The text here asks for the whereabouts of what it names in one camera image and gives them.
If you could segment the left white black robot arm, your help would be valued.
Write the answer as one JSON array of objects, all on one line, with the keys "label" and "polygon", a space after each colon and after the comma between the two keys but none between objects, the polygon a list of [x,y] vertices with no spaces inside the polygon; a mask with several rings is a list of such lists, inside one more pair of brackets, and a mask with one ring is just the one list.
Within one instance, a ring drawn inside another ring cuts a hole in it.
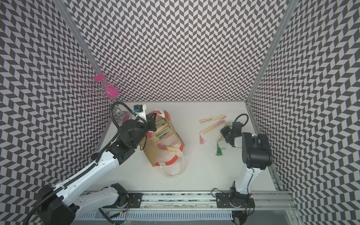
[{"label": "left white black robot arm", "polygon": [[98,156],[77,174],[54,187],[42,187],[36,204],[23,224],[29,224],[31,217],[36,214],[45,225],[70,225],[81,215],[113,205],[121,200],[121,196],[127,195],[127,191],[119,183],[112,184],[103,191],[85,196],[81,194],[131,157],[149,131],[156,131],[155,113],[142,115],[140,119],[142,122],[125,121]]}]

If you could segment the pink tassel folding fan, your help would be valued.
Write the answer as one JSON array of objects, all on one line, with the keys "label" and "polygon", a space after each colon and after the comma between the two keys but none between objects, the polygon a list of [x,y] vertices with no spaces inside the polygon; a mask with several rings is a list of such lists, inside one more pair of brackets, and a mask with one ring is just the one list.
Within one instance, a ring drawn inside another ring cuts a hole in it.
[{"label": "pink tassel folding fan", "polygon": [[206,119],[202,119],[199,120],[200,124],[204,124],[204,123],[208,123],[208,122],[212,122],[212,121],[217,121],[217,120],[222,120],[224,118],[226,118],[227,116],[225,114],[219,115],[219,116],[214,116],[211,118],[206,118]]}]

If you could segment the green folding fan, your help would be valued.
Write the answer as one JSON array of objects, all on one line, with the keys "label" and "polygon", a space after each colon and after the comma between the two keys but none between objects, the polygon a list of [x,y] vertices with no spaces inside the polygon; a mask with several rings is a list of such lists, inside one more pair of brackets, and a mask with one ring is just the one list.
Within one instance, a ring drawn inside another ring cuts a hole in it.
[{"label": "green folding fan", "polygon": [[223,156],[223,150],[225,150],[225,147],[220,146],[220,142],[222,140],[223,136],[222,134],[219,134],[217,140],[216,140],[216,156]]}]

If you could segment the pink blue folding fan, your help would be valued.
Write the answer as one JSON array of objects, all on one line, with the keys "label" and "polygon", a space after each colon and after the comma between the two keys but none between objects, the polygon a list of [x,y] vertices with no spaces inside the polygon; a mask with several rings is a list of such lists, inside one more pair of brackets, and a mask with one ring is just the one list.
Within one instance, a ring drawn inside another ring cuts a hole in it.
[{"label": "pink blue folding fan", "polygon": [[166,136],[171,136],[172,134],[173,134],[173,129],[170,126],[166,126],[162,130],[157,132],[154,137],[157,139],[163,139]]}]

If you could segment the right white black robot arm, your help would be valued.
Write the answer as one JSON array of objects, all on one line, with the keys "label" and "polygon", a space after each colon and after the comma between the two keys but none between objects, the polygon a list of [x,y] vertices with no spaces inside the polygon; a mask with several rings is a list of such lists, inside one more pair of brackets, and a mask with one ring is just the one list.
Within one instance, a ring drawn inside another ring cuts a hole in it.
[{"label": "right white black robot arm", "polygon": [[240,177],[230,187],[228,201],[234,208],[254,208],[252,186],[258,175],[272,165],[272,150],[266,134],[242,132],[243,124],[240,122],[233,125],[234,128],[225,126],[220,133],[226,143],[241,149],[243,168]]}]

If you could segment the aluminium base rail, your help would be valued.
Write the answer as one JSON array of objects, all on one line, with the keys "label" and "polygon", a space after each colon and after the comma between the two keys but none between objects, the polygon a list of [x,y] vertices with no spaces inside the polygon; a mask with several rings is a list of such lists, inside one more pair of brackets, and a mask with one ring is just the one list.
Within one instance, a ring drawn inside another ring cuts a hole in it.
[{"label": "aluminium base rail", "polygon": [[255,191],[243,200],[230,201],[230,194],[219,191],[139,191],[118,195],[105,188],[75,197],[78,214],[105,207],[115,210],[295,210],[297,207],[286,191]]}]

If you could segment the burlap red tote bag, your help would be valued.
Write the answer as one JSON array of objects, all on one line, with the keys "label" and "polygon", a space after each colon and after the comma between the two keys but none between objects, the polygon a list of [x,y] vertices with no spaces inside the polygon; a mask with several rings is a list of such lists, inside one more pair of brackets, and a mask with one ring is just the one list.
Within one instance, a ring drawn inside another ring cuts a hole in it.
[{"label": "burlap red tote bag", "polygon": [[[184,172],[185,160],[183,149],[185,144],[175,131],[170,114],[167,111],[160,109],[156,109],[153,112],[156,114],[156,119],[160,119],[161,117],[165,118],[167,123],[159,127],[157,131],[149,132],[140,142],[140,147],[152,167],[159,167],[165,176],[176,178]],[[166,126],[170,126],[173,129],[173,134],[171,136],[166,136],[163,139],[155,138],[155,134]],[[181,163],[180,171],[176,174],[168,173],[166,168],[172,166],[176,162]]]}]

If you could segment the blue roll of tape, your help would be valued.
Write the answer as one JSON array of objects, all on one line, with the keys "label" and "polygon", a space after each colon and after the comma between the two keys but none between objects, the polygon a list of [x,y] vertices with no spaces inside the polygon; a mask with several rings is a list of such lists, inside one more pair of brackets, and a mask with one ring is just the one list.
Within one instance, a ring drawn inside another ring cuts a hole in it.
[{"label": "blue roll of tape", "polygon": [[99,163],[100,161],[103,160],[103,155],[104,152],[103,151],[96,151],[94,153],[92,153],[92,155],[89,158],[89,163]]}]

